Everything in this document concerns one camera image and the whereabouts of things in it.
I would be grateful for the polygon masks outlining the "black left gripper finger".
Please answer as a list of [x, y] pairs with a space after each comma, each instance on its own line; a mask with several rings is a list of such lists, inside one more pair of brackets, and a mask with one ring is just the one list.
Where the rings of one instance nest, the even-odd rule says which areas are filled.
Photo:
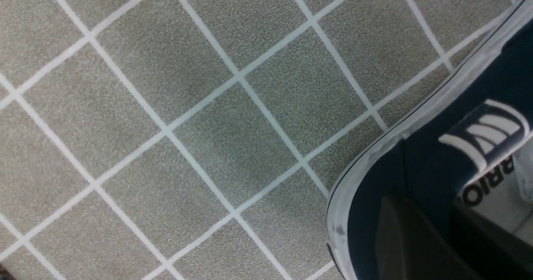
[[375, 257], [381, 280], [481, 279], [417, 206], [401, 196], [381, 200]]

